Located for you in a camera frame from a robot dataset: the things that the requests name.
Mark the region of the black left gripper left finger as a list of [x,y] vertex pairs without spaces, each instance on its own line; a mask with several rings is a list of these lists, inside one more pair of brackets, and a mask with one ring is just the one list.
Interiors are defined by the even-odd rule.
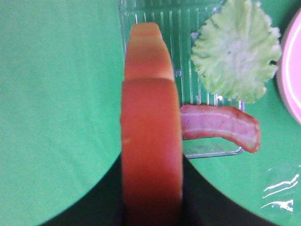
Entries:
[[121,156],[87,194],[43,225],[123,226]]

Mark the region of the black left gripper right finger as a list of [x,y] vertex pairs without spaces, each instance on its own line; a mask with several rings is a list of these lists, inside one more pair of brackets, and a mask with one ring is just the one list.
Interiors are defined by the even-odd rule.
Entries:
[[213,187],[183,157],[182,226],[273,226]]

